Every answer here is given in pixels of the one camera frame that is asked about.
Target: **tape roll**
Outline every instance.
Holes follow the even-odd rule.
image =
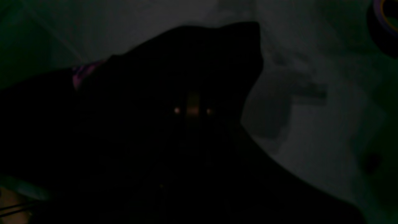
[[[398,28],[388,18],[398,19],[397,0],[374,0],[367,12],[370,36],[377,47],[386,55],[398,57]]]

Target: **black cable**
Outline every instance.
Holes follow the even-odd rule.
[[[27,202],[27,203],[16,204],[16,205],[13,205],[13,206],[8,206],[8,207],[0,208],[0,211],[4,211],[4,210],[16,208],[16,207],[22,207],[22,206],[26,206],[26,205],[30,205],[30,204],[35,204],[35,203],[37,203],[37,202],[39,202],[39,201],[34,200],[34,201],[31,201],[31,202]]]
[[[22,203],[22,204],[17,204],[17,205],[13,205],[13,206],[0,208],[0,211],[4,211],[4,210],[16,208],[16,207],[31,205],[31,206],[28,206],[26,208],[22,208],[22,209],[13,211],[13,212],[8,212],[6,214],[2,214],[2,215],[0,215],[0,218],[5,217],[5,216],[9,216],[9,215],[13,215],[13,214],[16,214],[16,213],[19,213],[19,212],[23,212],[23,211],[26,211],[26,210],[29,210],[29,209],[33,208],[35,206],[35,204],[38,204],[38,202],[39,201],[35,200],[35,201],[27,202],[27,203]]]

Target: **floor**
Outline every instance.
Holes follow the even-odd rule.
[[[6,71],[0,86],[124,53],[179,25],[257,20],[263,31],[265,69],[247,99],[242,124],[291,173],[355,204],[368,223],[394,223],[397,213],[387,218],[358,162],[387,117],[371,93],[398,69],[398,63],[370,40],[365,20],[369,4],[369,0],[8,0],[4,8],[0,5],[0,16],[8,19],[0,24],[0,32],[10,33],[0,39],[7,46],[0,53],[7,55],[0,58]],[[288,94],[293,81],[324,85],[327,98]],[[277,103],[269,97],[275,91]],[[293,103],[284,104],[287,99]]]

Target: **round object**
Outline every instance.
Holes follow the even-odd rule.
[[[374,0],[367,12],[367,25],[373,42],[391,58],[398,57],[398,28],[388,18],[398,18],[396,0]]]

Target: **cable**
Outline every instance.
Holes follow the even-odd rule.
[[[24,9],[32,17],[32,19],[35,22],[37,22],[40,26],[42,26],[44,30],[53,35],[59,42],[61,42],[76,58],[80,60],[81,63],[87,61],[87,59],[82,57],[82,55],[75,49],[75,47],[71,43],[69,43],[66,39],[62,38],[58,32],[52,29],[50,25],[48,25],[43,19],[41,19],[41,17],[38,16],[37,13],[30,8],[29,4],[27,4],[25,0],[19,0],[19,1],[23,5]]]
[[[10,216],[19,212],[24,212],[27,211],[31,208],[33,208],[36,204],[38,204],[39,201],[31,201],[31,202],[27,202],[27,203],[22,203],[22,204],[17,204],[17,205],[13,205],[13,206],[8,206],[8,207],[4,207],[4,208],[0,208],[0,211],[4,211],[4,210],[8,210],[8,209],[12,209],[12,208],[16,208],[16,207],[21,207],[21,206],[25,206],[25,205],[31,205],[31,206],[27,206],[26,208],[22,208],[13,212],[8,212],[5,214],[0,215],[0,218],[6,217],[6,216]]]

